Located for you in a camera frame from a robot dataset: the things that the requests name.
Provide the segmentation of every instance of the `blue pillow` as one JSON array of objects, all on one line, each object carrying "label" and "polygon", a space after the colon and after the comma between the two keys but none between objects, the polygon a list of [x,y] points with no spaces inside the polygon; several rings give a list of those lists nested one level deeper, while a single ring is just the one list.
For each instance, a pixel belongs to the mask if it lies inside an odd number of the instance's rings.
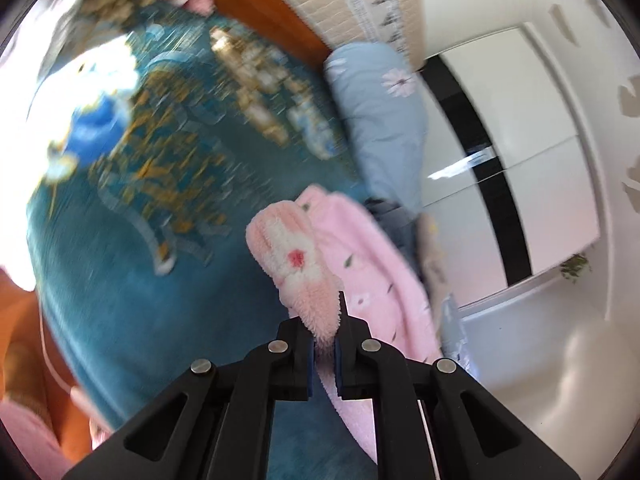
[{"label": "blue pillow", "polygon": [[427,132],[418,76],[385,43],[342,46],[324,71],[370,195],[417,215]]}]

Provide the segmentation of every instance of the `orange wooden floor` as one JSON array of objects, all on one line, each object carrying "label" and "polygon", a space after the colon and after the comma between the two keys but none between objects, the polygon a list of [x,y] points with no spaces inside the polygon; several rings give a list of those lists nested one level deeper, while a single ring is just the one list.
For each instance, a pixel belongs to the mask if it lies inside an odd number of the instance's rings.
[{"label": "orange wooden floor", "polygon": [[[42,359],[40,331],[38,329],[38,300],[34,292],[24,292],[0,269],[0,364],[4,362],[6,348],[11,341],[21,341]],[[46,333],[47,353],[58,373],[69,384],[73,377],[66,368],[55,344]],[[47,400],[53,427],[64,454],[74,462],[91,451],[89,421],[56,384],[42,361],[47,387]],[[4,377],[0,367],[0,394],[4,390]]]}]

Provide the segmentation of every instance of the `gray cloth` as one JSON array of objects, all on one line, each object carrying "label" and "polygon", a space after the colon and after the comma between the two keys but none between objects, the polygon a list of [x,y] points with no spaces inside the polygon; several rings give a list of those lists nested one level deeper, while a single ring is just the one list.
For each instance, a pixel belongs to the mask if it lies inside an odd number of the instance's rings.
[{"label": "gray cloth", "polygon": [[404,256],[415,275],[420,276],[416,252],[415,221],[412,214],[404,207],[387,200],[367,200],[365,207],[393,245]]}]

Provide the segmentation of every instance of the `red decoration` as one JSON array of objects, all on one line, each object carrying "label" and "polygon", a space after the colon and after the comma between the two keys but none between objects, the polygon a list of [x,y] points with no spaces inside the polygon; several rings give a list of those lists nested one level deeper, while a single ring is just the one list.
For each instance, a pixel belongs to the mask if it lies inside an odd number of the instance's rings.
[{"label": "red decoration", "polygon": [[305,251],[301,251],[300,249],[293,249],[287,254],[287,258],[291,266],[296,269],[301,269],[305,265]]}]

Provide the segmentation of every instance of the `wooden bed frame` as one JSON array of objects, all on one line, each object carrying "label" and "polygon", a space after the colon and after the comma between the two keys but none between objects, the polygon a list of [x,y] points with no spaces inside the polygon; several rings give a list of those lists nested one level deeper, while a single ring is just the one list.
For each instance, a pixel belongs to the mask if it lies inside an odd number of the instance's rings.
[{"label": "wooden bed frame", "polygon": [[287,53],[321,71],[331,52],[283,0],[215,0],[219,12],[239,20]]}]

